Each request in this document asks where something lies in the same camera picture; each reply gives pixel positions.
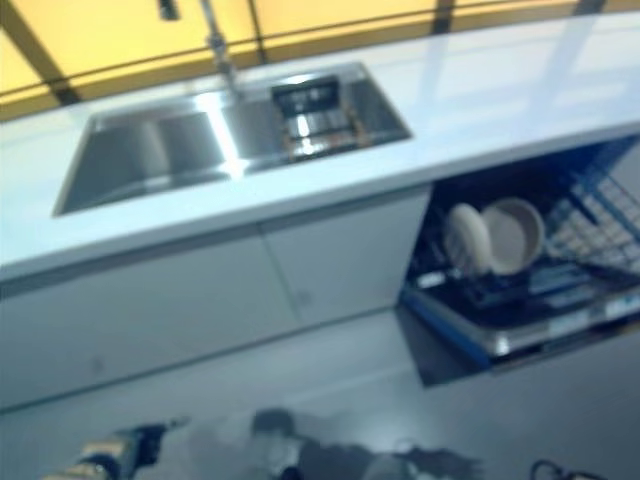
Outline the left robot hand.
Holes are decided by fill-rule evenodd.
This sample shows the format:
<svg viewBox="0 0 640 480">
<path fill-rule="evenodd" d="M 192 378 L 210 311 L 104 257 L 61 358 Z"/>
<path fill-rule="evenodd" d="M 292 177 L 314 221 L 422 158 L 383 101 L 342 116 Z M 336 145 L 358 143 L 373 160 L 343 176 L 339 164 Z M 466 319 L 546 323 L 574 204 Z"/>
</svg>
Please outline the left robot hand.
<svg viewBox="0 0 640 480">
<path fill-rule="evenodd" d="M 134 441 L 137 445 L 138 459 L 151 461 L 152 458 L 158 458 L 164 437 L 171 431 L 185 427 L 190 421 L 189 415 L 181 415 L 167 420 L 119 429 L 116 434 Z"/>
</svg>

